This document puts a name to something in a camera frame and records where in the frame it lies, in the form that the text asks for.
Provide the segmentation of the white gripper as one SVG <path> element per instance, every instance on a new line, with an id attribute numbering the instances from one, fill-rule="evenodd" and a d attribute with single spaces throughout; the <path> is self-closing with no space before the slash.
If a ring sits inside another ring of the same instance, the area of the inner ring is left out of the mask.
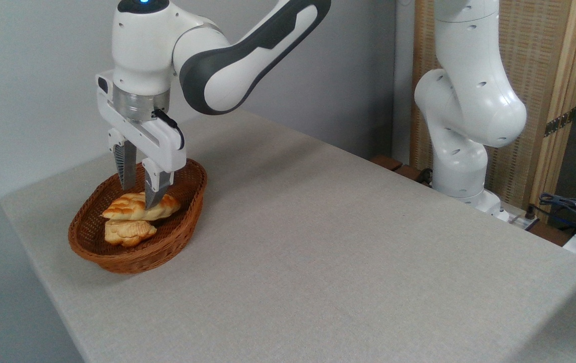
<path id="1" fill-rule="evenodd" d="M 137 123 L 117 112 L 113 97 L 113 71 L 96 75 L 97 106 L 101 116 L 113 127 L 108 131 L 109 150 L 113 154 L 123 190 L 136 185 L 137 149 L 147 158 L 145 168 L 145 204 L 150 210 L 158 205 L 173 184 L 173 173 L 186 163 L 181 133 L 159 118 Z"/>

